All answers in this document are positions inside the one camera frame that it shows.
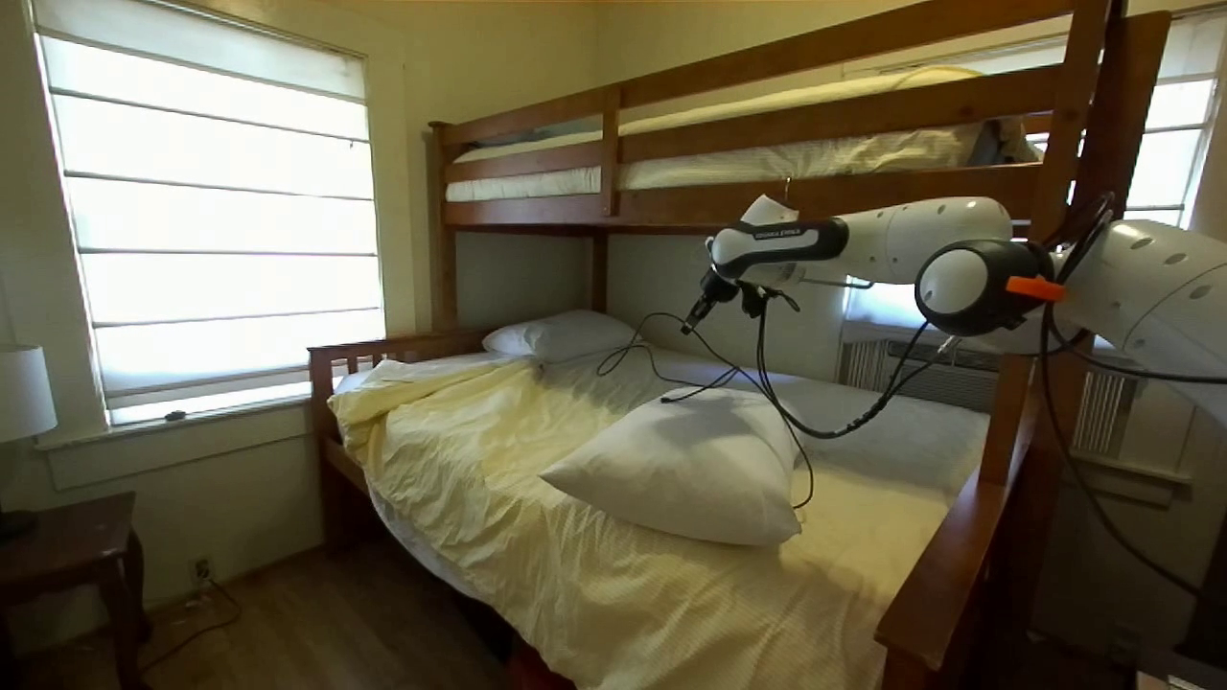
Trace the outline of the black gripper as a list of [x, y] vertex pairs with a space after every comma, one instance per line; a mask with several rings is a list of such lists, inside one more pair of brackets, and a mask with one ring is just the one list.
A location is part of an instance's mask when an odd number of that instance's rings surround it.
[[697, 297], [697, 302], [686, 312], [679, 332], [694, 332], [694, 330], [709, 317], [714, 306], [733, 302], [742, 290], [746, 290], [746, 279], [742, 279], [742, 275], [726, 275], [726, 271], [709, 267], [709, 271], [701, 275], [701, 297]]

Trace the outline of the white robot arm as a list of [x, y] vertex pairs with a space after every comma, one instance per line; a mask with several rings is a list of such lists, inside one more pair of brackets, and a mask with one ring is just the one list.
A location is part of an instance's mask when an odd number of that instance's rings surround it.
[[829, 262], [836, 275], [909, 284], [919, 316], [957, 339], [1003, 339], [1052, 306], [1057, 325], [1112, 341], [1156, 380], [1227, 421], [1227, 246], [1152, 219], [1096, 223], [1054, 255], [1011, 233], [988, 197], [940, 197], [802, 223], [761, 197], [709, 237], [694, 330], [752, 290], [757, 266]]

